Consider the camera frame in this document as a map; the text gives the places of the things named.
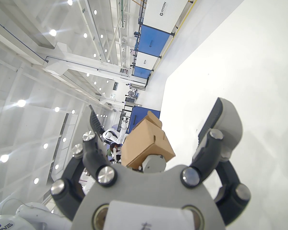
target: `metal bolt head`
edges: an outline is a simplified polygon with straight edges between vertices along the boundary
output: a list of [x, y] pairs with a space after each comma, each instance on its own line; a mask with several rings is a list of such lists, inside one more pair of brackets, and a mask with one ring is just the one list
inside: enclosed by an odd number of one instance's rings
[[64, 190], [64, 188], [65, 188], [64, 181], [62, 179], [58, 179], [53, 183], [50, 191], [52, 195], [58, 195]]
[[237, 196], [240, 199], [245, 200], [245, 201], [249, 201], [251, 199], [251, 192], [248, 189], [248, 187], [244, 185], [243, 183], [238, 184], [235, 191], [236, 191]]
[[88, 131], [82, 136], [83, 141], [90, 141], [91, 139], [94, 139], [94, 138], [95, 138], [95, 133], [93, 131]]
[[79, 155], [82, 153], [82, 151], [83, 151], [83, 145], [82, 144], [76, 144], [72, 148], [72, 154], [73, 155]]
[[223, 133], [218, 130], [218, 129], [211, 129], [210, 132], [209, 132], [210, 136], [214, 139], [223, 139], [224, 138], [224, 135]]
[[181, 179], [187, 186], [190, 187], [195, 187], [201, 180], [198, 172], [192, 167], [187, 167], [182, 171]]
[[114, 177], [114, 169], [110, 166], [105, 166], [98, 173], [98, 183], [107, 185], [113, 181]]

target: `white panel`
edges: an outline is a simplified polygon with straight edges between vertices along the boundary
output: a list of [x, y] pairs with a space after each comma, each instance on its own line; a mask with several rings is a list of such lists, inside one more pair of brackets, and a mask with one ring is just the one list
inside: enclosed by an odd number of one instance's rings
[[143, 24], [170, 33], [188, 0], [147, 0]]
[[152, 70], [157, 59], [158, 57], [155, 57], [146, 53], [138, 52], [135, 65], [140, 68], [146, 68], [146, 69]]

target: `ceiling beam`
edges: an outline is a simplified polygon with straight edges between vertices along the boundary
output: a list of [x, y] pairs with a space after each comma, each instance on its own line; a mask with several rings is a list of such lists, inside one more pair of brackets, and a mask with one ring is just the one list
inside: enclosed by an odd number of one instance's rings
[[45, 30], [21, 0], [0, 0], [0, 9], [37, 45], [55, 47], [55, 39]]

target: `person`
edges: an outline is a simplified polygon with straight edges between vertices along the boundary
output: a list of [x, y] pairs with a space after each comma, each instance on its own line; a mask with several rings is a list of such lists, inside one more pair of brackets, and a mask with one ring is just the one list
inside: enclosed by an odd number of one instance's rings
[[110, 145], [110, 148], [108, 149], [108, 151], [107, 151], [107, 155], [108, 156], [112, 156], [112, 153], [113, 153], [113, 149], [116, 149], [116, 159], [114, 159], [114, 160], [116, 160], [116, 161], [119, 161], [120, 159], [121, 159], [121, 145], [119, 145], [119, 144], [117, 144], [117, 143], [112, 143], [111, 145]]

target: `yellow pipe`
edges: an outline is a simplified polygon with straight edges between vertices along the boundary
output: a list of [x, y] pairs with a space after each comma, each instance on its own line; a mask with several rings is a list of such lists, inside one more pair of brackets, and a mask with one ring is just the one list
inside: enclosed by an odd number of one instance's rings
[[[170, 45], [172, 44], [174, 38], [177, 36], [177, 33], [179, 32], [181, 26], [182, 26], [183, 23], [185, 22], [186, 18], [187, 18], [188, 15], [190, 14], [190, 12], [191, 12], [191, 10], [193, 9], [193, 6], [194, 6], [194, 4], [196, 4], [196, 2], [197, 2], [197, 0], [195, 0], [195, 1], [193, 2], [192, 6], [191, 6], [191, 9], [188, 11], [188, 13], [186, 14], [186, 16], [185, 16], [184, 19], [182, 20], [181, 24], [179, 25], [179, 28], [178, 28], [177, 32], [175, 33], [175, 36], [172, 38], [172, 40], [171, 40], [171, 42], [169, 43], [168, 47], [166, 48], [166, 50], [165, 50], [164, 53], [162, 54], [162, 58], [163, 58], [164, 55], [166, 54], [166, 52], [167, 52], [168, 48], [170, 47]], [[162, 60], [162, 58], [159, 60], [157, 66], [156, 66], [155, 69], [154, 69], [154, 72], [156, 71], [157, 67], [159, 66], [160, 61]]]

